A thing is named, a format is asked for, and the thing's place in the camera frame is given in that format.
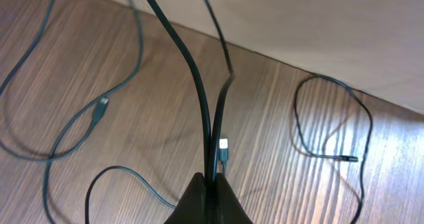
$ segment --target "wooden floor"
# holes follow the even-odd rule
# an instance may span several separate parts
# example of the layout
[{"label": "wooden floor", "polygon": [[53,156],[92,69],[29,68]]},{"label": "wooden floor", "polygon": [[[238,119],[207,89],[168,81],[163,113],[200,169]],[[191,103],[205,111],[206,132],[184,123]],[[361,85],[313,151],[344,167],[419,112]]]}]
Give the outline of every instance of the wooden floor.
[{"label": "wooden floor", "polygon": [[[35,36],[48,0],[0,0],[0,80]],[[103,120],[74,155],[55,162],[51,207],[58,223],[83,223],[90,181],[123,165],[177,204],[203,171],[199,105],[183,56],[156,17],[143,15],[141,71],[110,97]],[[227,77],[219,41],[176,26],[203,78],[211,111]],[[348,223],[358,204],[359,163],[304,156],[293,122],[293,93],[309,74],[229,46],[237,78],[225,107],[231,142],[228,181],[255,223]],[[46,34],[0,99],[1,138],[22,154],[46,153],[88,101],[123,80],[138,52],[130,9],[104,0],[57,0]],[[424,118],[361,94],[374,116],[360,223],[424,220]],[[315,80],[300,95],[301,122],[317,152],[362,156],[368,120],[346,92]],[[61,145],[73,146],[91,111]],[[0,223],[46,223],[44,164],[0,152]],[[163,223],[172,210],[136,178],[111,171],[95,186],[92,223]]]}]

